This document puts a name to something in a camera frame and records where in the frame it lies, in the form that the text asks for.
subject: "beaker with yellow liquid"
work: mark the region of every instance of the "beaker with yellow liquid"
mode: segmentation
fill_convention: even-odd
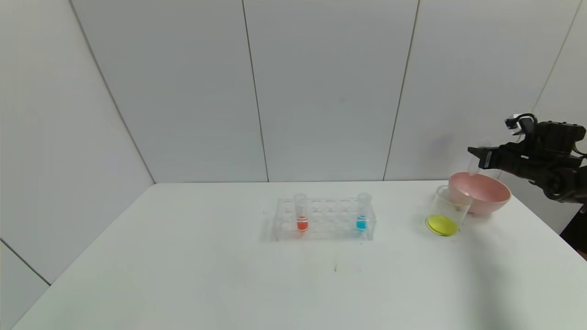
[[[435,234],[452,236],[462,225],[473,198],[456,188],[440,186],[436,190],[426,226]]]

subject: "blue liquid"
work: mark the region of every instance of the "blue liquid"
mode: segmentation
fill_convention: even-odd
[[[359,215],[357,217],[357,228],[359,230],[367,229],[367,217],[365,217],[364,215]]]

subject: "red liquid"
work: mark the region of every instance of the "red liquid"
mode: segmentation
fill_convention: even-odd
[[[306,230],[308,230],[308,218],[306,218],[306,217],[298,217],[298,230],[299,231],[306,231]]]

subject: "table surface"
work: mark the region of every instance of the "table surface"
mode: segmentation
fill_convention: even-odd
[[[581,329],[587,262],[516,198],[440,237],[446,181],[149,188],[24,329]],[[373,196],[373,241],[271,241],[277,198]]]

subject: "black robotic arm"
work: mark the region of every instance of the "black robotic arm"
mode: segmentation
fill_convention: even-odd
[[[577,124],[541,122],[531,113],[505,120],[514,135],[524,135],[518,143],[468,151],[479,158],[479,168],[499,169],[540,187],[551,200],[583,204],[587,211],[587,166],[581,167],[587,154],[575,143],[585,137],[585,128]]]

